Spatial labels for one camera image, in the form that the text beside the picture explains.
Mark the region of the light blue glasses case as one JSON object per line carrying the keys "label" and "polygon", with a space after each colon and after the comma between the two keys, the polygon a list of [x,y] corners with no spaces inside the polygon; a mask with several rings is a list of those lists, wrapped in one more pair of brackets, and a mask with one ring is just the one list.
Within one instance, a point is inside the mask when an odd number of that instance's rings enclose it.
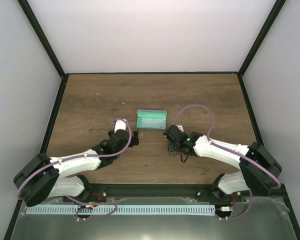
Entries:
{"label": "light blue glasses case", "polygon": [[136,111],[138,129],[165,130],[167,127],[166,110],[138,109]]}

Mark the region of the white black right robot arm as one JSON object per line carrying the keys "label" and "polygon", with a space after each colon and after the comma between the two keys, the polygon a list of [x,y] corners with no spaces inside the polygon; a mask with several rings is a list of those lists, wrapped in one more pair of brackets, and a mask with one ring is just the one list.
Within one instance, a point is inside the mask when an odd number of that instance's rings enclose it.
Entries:
{"label": "white black right robot arm", "polygon": [[186,134],[181,125],[172,124],[163,136],[168,141],[169,154],[179,154],[184,163],[189,156],[210,158],[235,167],[235,173],[222,173],[213,182],[212,195],[219,202],[230,194],[252,191],[259,196],[268,196],[279,189],[281,165],[258,142],[251,145],[231,144],[210,138],[199,132]]}

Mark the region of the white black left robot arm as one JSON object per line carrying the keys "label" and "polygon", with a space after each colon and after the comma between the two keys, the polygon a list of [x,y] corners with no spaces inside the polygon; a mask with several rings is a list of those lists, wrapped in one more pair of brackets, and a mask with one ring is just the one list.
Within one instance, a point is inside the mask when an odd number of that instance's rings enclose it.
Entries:
{"label": "white black left robot arm", "polygon": [[111,130],[108,135],[108,139],[78,154],[37,154],[13,179],[18,199],[28,207],[55,197],[70,197],[78,202],[91,200],[93,187],[82,172],[105,168],[128,147],[139,144],[138,130]]}

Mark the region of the light blue cleaning cloth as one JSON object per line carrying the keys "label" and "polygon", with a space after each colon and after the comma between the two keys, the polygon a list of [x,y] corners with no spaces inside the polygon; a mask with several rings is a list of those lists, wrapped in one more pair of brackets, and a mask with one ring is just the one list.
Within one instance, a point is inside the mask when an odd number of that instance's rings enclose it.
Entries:
{"label": "light blue cleaning cloth", "polygon": [[162,130],[166,128],[165,118],[142,118],[141,128]]}

